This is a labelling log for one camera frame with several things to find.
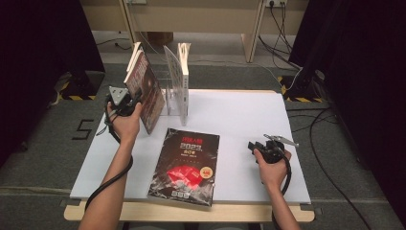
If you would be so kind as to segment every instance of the white tabletop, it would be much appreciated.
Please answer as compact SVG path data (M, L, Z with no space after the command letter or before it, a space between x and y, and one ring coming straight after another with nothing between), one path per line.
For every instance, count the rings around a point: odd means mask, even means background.
M105 124L101 119L98 131ZM260 182L255 156L248 142L265 143L263 134L292 140L289 120L281 94L266 91L190 90L189 118L182 126L179 116L161 116L150 135L144 127L132 152L134 165L128 172L124 197L147 200L147 190L164 142L167 128L220 135L214 203L268 202ZM101 184L118 143L106 131L95 136L80 169L71 198L87 198ZM310 203L302 168L294 147L290 160L292 179L285 199L289 203Z

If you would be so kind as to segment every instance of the gray carpet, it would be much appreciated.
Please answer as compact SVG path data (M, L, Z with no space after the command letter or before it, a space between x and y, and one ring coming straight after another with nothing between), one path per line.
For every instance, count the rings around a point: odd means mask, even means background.
M61 101L51 107L28 140L28 150L10 156L0 169L0 230L78 227L77 222L63 218L64 203L69 200L69 191L97 132L108 85L122 85L125 68L123 64L105 64L106 76L96 100ZM156 65L154 69L158 75L167 70L165 65ZM190 88L281 92L279 84L261 67L193 65L190 72ZM292 75L279 70L275 70L275 74ZM301 226L303 229L366 229L361 218L324 175L311 149L308 126L321 110L291 111L325 108L328 103L285 104L293 137L300 143L298 154L316 210L316 219ZM334 115L331 110L323 115L327 118L314 126L312 135L324 168L372 229L403 229L371 172L357 162L345 133L331 115ZM273 229L271 224L264 227Z

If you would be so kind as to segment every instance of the open book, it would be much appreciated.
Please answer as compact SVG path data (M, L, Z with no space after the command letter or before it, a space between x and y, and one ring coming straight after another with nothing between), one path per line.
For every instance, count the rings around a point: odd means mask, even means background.
M183 126L187 123L189 107L188 55L190 48L190 43L178 43L176 56L167 46L164 46L169 74L172 80L172 90Z

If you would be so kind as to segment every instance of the hand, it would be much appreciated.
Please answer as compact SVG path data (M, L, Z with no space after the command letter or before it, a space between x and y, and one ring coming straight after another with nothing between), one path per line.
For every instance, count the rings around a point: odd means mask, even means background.
M259 173L262 183L270 190L281 190L281 185L286 177L286 164L283 159L275 164L268 164L263 159L262 154L258 149L254 149L255 157L259 164ZM288 150L284 151L284 155L290 160L292 153Z
M122 117L114 114L110 117L110 121L113 123L114 131L120 137L121 142L134 143L135 139L140 131L140 114L143 106L141 103L135 105L135 109L128 117ZM107 105L107 113L112 111L111 103Z

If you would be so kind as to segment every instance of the forearm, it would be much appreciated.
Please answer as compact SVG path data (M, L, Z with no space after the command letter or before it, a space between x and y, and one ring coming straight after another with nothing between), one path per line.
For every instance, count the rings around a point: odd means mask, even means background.
M281 229L301 229L299 223L292 214L280 188L267 186L267 191L271 199L272 211Z
M102 183L125 169L134 143L122 142ZM88 206L79 229L115 229L123 207L126 174L99 193Z

